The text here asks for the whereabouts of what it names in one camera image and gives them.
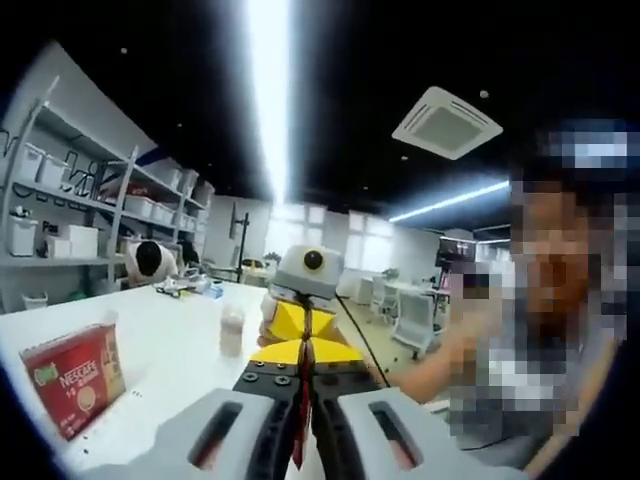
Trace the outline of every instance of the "red box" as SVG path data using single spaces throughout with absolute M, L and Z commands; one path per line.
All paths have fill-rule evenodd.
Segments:
M 124 391 L 115 325 L 91 325 L 20 354 L 44 407 L 67 440 Z

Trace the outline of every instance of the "black ceiling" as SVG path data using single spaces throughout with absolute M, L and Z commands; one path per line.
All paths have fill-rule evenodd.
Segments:
M 128 116 L 218 193 L 267 199 L 247 113 L 241 3 L 73 2 L 57 9 L 48 27 Z M 635 42 L 620 25 L 603 28 L 611 26 L 603 19 L 553 25 L 546 14 L 485 10 L 463 22 L 409 8 L 413 2 L 291 3 L 291 201 L 391 216 L 465 193 L 506 179 L 519 142 L 541 123 L 638 85 L 635 61 L 625 55 Z M 392 131 L 431 85 L 475 105 L 504 133 L 457 161 L 393 140 Z M 622 104 L 624 114 L 637 106 Z M 496 194 L 405 223 L 433 229 L 508 223 L 507 199 Z

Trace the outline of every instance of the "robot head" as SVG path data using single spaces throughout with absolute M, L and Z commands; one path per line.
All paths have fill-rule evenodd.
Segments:
M 335 296 L 344 258 L 319 246 L 295 245 L 282 258 L 272 284 L 312 297 Z

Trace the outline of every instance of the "air conditioning vent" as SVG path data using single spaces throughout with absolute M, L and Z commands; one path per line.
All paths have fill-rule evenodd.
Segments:
M 502 127 L 465 101 L 431 87 L 391 135 L 457 160 L 502 133 Z

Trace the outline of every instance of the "floor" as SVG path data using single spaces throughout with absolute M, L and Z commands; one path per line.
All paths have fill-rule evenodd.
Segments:
M 366 337 L 380 367 L 385 372 L 401 372 L 417 365 L 424 358 L 418 358 L 417 361 L 412 360 L 412 350 L 391 338 L 393 327 L 388 325 L 382 318 L 375 317 L 369 310 L 368 305 L 358 305 L 349 299 L 344 299 L 343 301 Z M 334 300 L 334 303 L 336 312 L 338 312 L 337 322 L 340 332 L 352 346 L 361 350 L 369 357 L 367 347 L 358 330 L 338 301 Z M 425 356 L 430 355 L 433 351 L 437 350 L 437 348 L 437 344 L 430 347 Z M 448 394 L 444 392 L 433 401 L 436 402 L 448 398 Z

